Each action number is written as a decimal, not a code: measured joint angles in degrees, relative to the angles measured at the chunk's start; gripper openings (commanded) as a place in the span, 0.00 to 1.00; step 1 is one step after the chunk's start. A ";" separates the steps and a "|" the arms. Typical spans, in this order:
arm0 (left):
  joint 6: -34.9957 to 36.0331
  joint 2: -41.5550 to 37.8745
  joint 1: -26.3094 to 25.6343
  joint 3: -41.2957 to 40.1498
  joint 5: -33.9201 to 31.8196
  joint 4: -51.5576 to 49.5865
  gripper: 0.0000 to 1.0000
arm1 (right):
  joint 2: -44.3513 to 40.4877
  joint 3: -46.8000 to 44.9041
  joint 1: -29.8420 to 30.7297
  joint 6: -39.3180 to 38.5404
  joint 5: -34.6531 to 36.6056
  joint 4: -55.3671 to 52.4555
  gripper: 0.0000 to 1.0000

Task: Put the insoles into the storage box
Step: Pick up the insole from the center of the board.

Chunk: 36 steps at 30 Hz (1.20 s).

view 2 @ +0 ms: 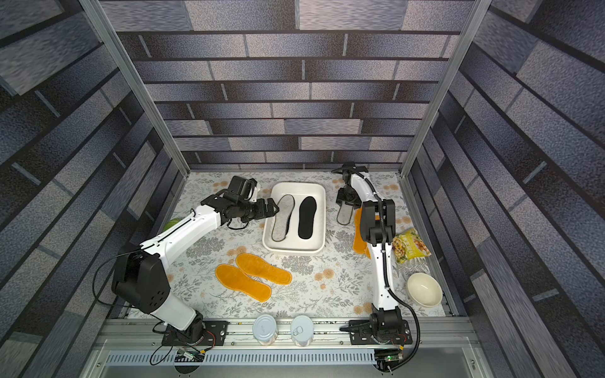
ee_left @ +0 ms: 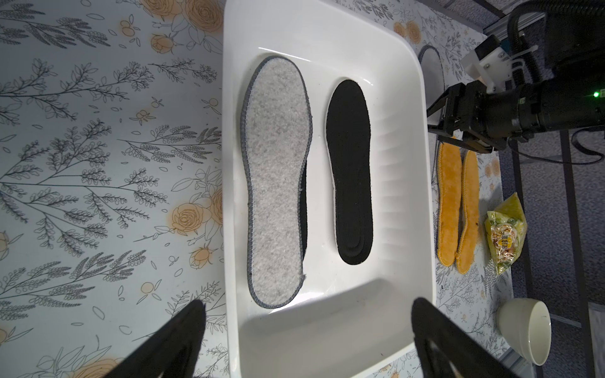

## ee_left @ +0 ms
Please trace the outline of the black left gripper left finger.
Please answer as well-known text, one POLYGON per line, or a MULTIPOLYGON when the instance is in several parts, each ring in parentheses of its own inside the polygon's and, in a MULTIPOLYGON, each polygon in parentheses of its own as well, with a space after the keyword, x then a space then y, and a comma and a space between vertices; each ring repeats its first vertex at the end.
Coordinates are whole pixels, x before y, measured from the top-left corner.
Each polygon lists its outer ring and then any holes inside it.
POLYGON ((108 377, 192 377, 206 329, 206 307, 187 304, 108 377))

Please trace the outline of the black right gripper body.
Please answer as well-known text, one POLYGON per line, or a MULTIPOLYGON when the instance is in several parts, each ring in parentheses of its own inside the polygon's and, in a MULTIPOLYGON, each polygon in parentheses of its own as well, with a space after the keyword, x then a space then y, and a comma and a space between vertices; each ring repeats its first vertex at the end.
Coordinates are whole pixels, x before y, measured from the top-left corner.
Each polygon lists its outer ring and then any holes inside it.
POLYGON ((523 84, 488 94, 476 80, 448 88, 428 109, 428 131, 439 141, 491 154, 503 151, 509 140, 527 142, 534 137, 534 86, 523 84))

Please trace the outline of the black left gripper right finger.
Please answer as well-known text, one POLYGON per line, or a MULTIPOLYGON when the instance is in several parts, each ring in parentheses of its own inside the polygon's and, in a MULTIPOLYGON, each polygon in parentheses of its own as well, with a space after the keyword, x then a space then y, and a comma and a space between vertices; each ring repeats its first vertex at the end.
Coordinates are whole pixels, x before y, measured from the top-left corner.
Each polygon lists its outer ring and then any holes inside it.
POLYGON ((515 376, 427 299, 414 300, 411 324, 425 377, 515 376))

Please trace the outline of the grey felt insole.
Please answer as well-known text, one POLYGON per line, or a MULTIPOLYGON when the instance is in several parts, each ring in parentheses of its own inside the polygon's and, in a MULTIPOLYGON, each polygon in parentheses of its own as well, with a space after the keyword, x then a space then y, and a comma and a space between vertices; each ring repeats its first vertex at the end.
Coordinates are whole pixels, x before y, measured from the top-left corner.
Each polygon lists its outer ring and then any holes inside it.
POLYGON ((444 68, 439 51, 431 45, 422 47, 418 60, 424 77, 425 102, 427 107, 430 107, 446 89, 444 68))
POLYGON ((239 120, 247 182, 247 283, 262 308, 288 305, 303 286, 299 185, 313 136, 307 88, 297 65, 264 59, 239 120))

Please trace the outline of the black foam insole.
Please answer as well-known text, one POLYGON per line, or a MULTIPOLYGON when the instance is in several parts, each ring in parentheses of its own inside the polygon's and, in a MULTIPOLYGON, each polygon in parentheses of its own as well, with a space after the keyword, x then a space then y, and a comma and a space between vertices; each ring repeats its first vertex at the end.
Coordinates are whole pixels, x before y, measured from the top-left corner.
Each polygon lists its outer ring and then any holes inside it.
POLYGON ((370 177, 371 124, 362 88, 338 84, 326 118, 326 143, 334 186, 337 250, 349 265, 367 260, 373 246, 370 177))
POLYGON ((299 185, 299 228, 301 235, 302 257, 307 252, 308 223, 307 223, 307 166, 304 165, 299 185))

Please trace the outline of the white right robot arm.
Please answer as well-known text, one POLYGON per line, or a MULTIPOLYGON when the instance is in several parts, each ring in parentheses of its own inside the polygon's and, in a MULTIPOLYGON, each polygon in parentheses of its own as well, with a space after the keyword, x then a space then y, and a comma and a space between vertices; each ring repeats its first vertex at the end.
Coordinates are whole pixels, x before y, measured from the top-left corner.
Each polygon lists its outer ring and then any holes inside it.
POLYGON ((545 132, 604 128, 604 3, 527 1, 507 20, 510 53, 490 36, 467 57, 475 81, 448 88, 428 107, 428 131, 469 151, 503 151, 545 132), (543 14, 545 80, 519 30, 520 18, 543 14))

